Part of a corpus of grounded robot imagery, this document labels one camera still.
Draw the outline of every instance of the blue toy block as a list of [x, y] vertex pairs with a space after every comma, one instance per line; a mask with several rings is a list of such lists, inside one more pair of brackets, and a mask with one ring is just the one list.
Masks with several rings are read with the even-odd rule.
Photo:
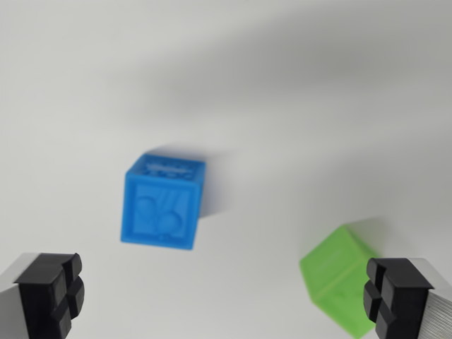
[[121, 240], [192, 249], [204, 162], [142, 155], [126, 173]]

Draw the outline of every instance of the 3d printed block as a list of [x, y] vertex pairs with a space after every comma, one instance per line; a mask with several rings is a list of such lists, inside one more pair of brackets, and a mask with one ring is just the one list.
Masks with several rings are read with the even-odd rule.
[[312, 302], [354, 338], [374, 327], [362, 306], [367, 261], [373, 256], [343, 225], [300, 261]]
[[192, 249], [204, 162], [142, 155], [126, 174], [121, 240]]

